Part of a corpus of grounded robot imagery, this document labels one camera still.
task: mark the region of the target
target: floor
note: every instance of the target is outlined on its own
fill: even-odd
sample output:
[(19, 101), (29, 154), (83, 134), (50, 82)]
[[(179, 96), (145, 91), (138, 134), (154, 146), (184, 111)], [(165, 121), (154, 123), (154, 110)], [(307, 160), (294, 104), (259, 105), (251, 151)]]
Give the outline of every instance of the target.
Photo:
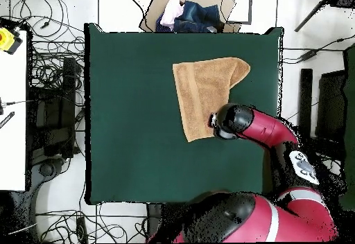
[[(10, 0), (12, 15), (16, 17), (20, 14), (21, 7), (16, 5), (20, 0)], [(53, 18), (60, 21), (61, 12), (58, 0), (47, 0), (53, 8)], [(131, 0), (63, 0), (67, 5), (69, 24), (77, 29), (83, 29), (85, 22), (97, 23), (105, 32), (141, 32), (139, 23), (141, 21), (141, 11)], [(316, 49), (341, 37), (349, 37), (355, 33), (354, 30), (354, 11), (327, 6), (318, 12), (296, 33), (295, 27), (308, 15), (317, 2), (320, 0), (252, 0), (252, 23), (242, 25), (241, 33), (265, 33), (270, 27), (284, 27), (284, 57), (298, 58), (308, 49)], [(145, 10), (150, 0), (139, 0)], [(49, 16), (50, 10), (43, 0), (28, 0), (28, 5), (33, 10), (33, 15)], [(236, 0), (234, 10), (235, 20), (246, 21), (248, 13), (246, 9), (248, 3), (245, 0)], [(22, 14), (28, 15), (26, 7)], [(0, 0), (0, 16), (8, 15), (9, 0)], [(58, 26), (50, 24), (48, 28), (39, 29), (43, 35), (50, 35)], [(83, 36), (79, 30), (72, 30), (73, 34), (66, 33), (58, 38), (60, 41), (71, 41), (76, 36)], [(287, 119), (297, 113), (298, 103), (298, 83), (300, 70), (302, 68), (313, 69), (313, 102), (318, 100), (318, 81), (323, 73), (344, 69), (342, 51), (355, 43), (355, 38), (344, 42), (334, 43), (327, 47), (327, 50), (319, 52), (314, 58), (299, 64), (284, 64), (283, 90), (282, 90), (282, 116)], [(312, 132), (315, 130), (317, 105), (312, 107)], [(297, 124), (297, 115), (290, 118), (293, 124)], [(85, 122), (80, 124), (79, 130), (85, 128)], [(77, 132), (78, 145), (85, 154), (85, 133)], [(37, 217), (37, 229), (39, 233), (46, 231), (54, 223), (58, 216), (62, 214), (70, 215), (73, 210), (79, 209), (79, 199), (83, 192), (85, 181), (85, 158), (76, 155), (70, 164), (69, 170), (47, 182), (40, 189), (36, 212), (38, 214), (49, 211), (56, 211), (49, 215)], [(100, 207), (86, 205), (81, 200), (82, 211), (93, 221), (96, 219), (101, 222), (97, 213)], [(101, 216), (106, 225), (119, 224), (127, 232), (127, 237), (137, 233), (136, 223), (141, 223), (146, 216), (146, 206), (135, 203), (105, 203), (101, 207)], [(75, 220), (69, 219), (69, 226), (75, 228)], [(95, 234), (95, 224), (86, 221), (88, 232)], [(123, 235), (122, 229), (115, 228), (111, 231), (112, 235), (120, 237)], [(105, 235), (102, 230), (97, 231), (97, 243), (113, 243), (114, 240)], [(48, 233), (46, 239), (55, 240), (59, 235), (55, 232)], [(117, 242), (125, 242), (125, 236), (115, 239)], [(131, 240), (132, 243), (143, 243), (143, 236), (136, 236)]]

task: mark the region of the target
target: black border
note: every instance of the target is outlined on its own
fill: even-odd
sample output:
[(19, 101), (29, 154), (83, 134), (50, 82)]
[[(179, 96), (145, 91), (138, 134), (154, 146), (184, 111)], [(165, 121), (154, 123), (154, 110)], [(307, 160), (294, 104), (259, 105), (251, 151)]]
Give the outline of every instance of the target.
[(91, 147), (91, 99), (90, 99), (90, 24), (84, 24), (84, 99), (85, 99), (85, 194), (87, 205), (95, 205), (90, 201), (92, 194), (92, 147)]

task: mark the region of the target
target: folded towel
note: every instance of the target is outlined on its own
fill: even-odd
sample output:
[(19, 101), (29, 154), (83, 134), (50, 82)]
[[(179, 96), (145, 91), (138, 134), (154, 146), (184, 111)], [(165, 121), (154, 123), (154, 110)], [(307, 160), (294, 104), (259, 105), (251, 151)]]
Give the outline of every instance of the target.
[(230, 89), (250, 71), (239, 58), (217, 58), (173, 64), (182, 126), (188, 142), (213, 136), (212, 113), (228, 102)]

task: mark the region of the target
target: white desk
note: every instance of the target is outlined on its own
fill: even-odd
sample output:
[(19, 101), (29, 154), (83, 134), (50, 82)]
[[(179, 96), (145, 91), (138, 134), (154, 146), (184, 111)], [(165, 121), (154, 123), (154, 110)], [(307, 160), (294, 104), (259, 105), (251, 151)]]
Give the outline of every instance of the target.
[[(0, 97), (2, 102), (26, 100), (26, 32), (13, 55), (0, 51)], [(0, 121), (15, 115), (0, 129), (0, 190), (25, 190), (26, 103), (4, 108)]]

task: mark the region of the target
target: green tabletop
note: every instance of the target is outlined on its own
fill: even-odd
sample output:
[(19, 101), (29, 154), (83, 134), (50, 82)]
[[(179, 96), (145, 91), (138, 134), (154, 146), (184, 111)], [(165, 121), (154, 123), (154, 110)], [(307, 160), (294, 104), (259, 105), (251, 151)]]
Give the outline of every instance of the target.
[(345, 71), (347, 80), (344, 93), (347, 99), (345, 123), (345, 178), (348, 190), (340, 198), (340, 203), (345, 209), (355, 210), (355, 45), (344, 51)]
[(102, 33), (89, 24), (85, 32), (90, 203), (184, 202), (214, 189), (261, 191), (258, 145), (214, 137), (187, 142), (173, 64), (245, 60), (250, 73), (230, 91), (230, 102), (276, 116), (281, 28), (267, 35)]

